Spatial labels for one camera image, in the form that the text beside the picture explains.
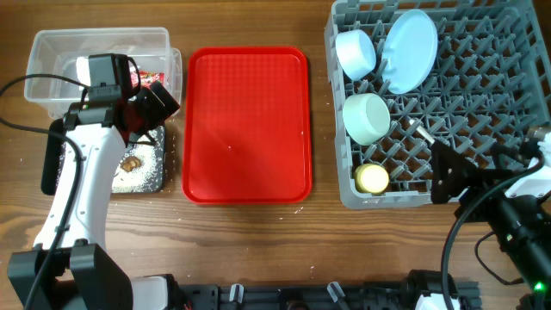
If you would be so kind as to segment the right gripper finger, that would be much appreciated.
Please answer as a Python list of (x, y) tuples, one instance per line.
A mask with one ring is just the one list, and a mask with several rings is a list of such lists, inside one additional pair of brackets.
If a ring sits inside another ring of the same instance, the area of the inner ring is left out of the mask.
[(459, 196), (472, 182), (473, 178), (461, 171), (434, 172), (431, 182), (430, 200), (434, 204), (448, 203), (452, 198)]
[(451, 174), (468, 176), (477, 170), (475, 164), (440, 140), (436, 140), (430, 150), (434, 177), (447, 177)]

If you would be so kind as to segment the brown food scrap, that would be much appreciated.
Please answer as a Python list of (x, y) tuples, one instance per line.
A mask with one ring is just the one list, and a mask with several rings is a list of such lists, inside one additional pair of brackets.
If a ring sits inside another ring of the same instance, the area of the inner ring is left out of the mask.
[(122, 160), (121, 169), (125, 172), (131, 172), (134, 169), (139, 168), (142, 165), (141, 160), (135, 156), (129, 156)]

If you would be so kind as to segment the yellow plastic cup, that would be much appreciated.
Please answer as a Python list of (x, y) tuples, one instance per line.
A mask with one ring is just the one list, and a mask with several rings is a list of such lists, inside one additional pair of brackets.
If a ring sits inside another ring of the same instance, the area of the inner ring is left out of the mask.
[(354, 171), (356, 189), (362, 193), (378, 195), (389, 184), (389, 174), (378, 164), (362, 164)]

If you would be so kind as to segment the green bowl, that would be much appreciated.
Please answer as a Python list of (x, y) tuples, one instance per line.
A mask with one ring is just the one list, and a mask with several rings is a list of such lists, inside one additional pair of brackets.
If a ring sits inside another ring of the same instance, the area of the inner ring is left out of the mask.
[(349, 96), (344, 101), (343, 118), (348, 135), (362, 146), (385, 136), (391, 122), (385, 101), (373, 93)]

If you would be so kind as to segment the light blue round plate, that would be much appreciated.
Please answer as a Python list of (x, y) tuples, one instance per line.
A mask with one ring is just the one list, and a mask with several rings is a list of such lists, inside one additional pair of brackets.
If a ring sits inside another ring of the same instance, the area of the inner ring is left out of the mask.
[(382, 73), (388, 90), (403, 95), (416, 89), (429, 75), (436, 61), (436, 25), (420, 9), (406, 11), (391, 27), (381, 59), (387, 64)]

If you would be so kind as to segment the light blue bowl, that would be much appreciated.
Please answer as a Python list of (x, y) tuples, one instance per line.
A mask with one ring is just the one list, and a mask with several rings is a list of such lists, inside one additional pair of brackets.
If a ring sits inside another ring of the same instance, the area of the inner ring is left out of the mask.
[(361, 29), (338, 34), (335, 47), (337, 60), (346, 76), (352, 81), (361, 80), (376, 66), (374, 45)]

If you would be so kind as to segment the white plastic spoon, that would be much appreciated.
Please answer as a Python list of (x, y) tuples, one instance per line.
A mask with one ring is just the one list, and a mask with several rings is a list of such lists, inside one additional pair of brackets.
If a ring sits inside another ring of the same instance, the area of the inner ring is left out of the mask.
[(410, 127), (418, 132), (431, 146), (435, 143), (435, 139), (429, 134), (429, 132), (421, 125), (421, 121), (418, 119), (409, 120)]

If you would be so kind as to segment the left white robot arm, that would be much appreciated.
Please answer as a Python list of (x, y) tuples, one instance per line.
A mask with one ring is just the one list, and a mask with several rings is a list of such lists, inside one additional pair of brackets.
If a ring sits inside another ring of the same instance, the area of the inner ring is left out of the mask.
[(8, 278), (26, 309), (185, 309), (174, 276), (131, 279), (105, 250), (112, 183), (127, 146), (180, 105), (159, 81), (134, 83), (139, 70), (127, 55), (88, 62), (81, 99), (46, 131), (65, 148), (53, 205), (32, 249), (11, 256)]

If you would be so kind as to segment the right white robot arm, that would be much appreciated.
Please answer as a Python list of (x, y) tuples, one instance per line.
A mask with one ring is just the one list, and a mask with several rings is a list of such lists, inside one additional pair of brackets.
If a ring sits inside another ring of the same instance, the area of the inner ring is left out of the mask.
[(434, 177), (431, 200), (446, 203), (463, 194), (456, 221), (445, 240), (440, 284), (444, 306), (452, 307), (449, 257), (466, 222), (485, 221), (532, 293), (521, 299), (522, 309), (550, 308), (550, 215), (542, 203), (550, 194), (550, 151), (542, 139), (527, 138), (518, 150), (492, 145), (495, 167), (483, 170), (442, 142), (430, 143)]

